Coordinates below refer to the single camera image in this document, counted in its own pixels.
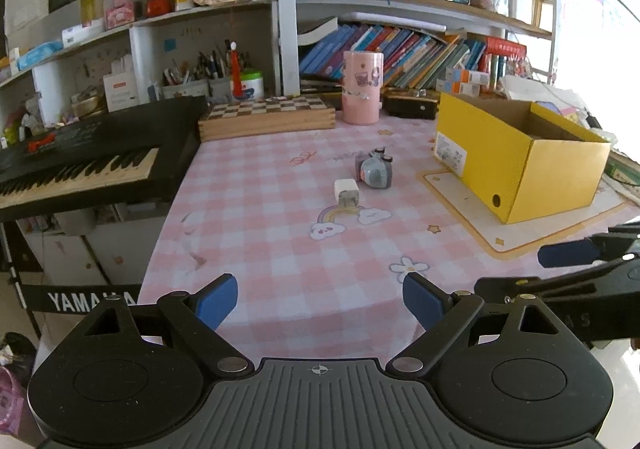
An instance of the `pink checkered tablecloth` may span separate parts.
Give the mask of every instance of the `pink checkered tablecloth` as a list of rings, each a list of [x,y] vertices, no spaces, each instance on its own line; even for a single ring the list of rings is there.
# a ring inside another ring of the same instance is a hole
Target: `pink checkered tablecloth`
[[[402,304],[410,267],[452,292],[483,276],[556,275],[535,252],[500,261],[417,179],[440,169],[431,121],[201,145],[149,262],[140,303],[197,291],[224,272],[239,284],[218,332],[254,363],[262,357],[378,357],[384,365],[419,326]],[[353,178],[357,152],[386,146],[393,185],[360,187],[360,209],[335,206],[334,181]],[[635,217],[624,208],[577,236]]]

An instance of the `gray ribbed plate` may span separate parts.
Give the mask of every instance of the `gray ribbed plate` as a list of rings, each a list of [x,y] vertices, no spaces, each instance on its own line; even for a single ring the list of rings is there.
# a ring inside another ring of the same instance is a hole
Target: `gray ribbed plate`
[[[44,447],[65,446],[49,442]],[[257,375],[217,384],[201,410],[185,425],[138,447],[497,449],[502,446],[463,431],[440,411],[423,385],[387,377],[372,360],[267,359]],[[602,449],[592,438],[567,447]]]

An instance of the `pink basket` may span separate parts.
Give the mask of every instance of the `pink basket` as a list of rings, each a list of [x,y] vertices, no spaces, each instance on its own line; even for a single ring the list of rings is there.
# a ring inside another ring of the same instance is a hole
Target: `pink basket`
[[[18,436],[24,390],[13,374],[0,367],[0,433]]]

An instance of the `cloud print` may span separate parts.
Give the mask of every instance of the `cloud print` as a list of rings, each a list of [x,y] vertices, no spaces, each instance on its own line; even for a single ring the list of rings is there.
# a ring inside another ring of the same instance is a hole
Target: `cloud print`
[[[389,211],[383,211],[382,209],[363,209],[358,215],[358,221],[362,225],[371,225],[376,222],[382,222],[391,217]]]
[[[313,239],[325,239],[344,232],[344,225],[327,223],[313,224],[311,226],[311,237]]]

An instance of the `metal screw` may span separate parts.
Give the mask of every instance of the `metal screw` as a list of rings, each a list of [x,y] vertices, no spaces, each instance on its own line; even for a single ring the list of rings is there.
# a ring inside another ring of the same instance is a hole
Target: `metal screw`
[[[225,373],[239,373],[245,371],[249,367],[249,363],[242,357],[225,357],[218,362],[218,369]]]
[[[422,361],[415,357],[398,357],[391,365],[401,373],[415,373],[424,367]]]

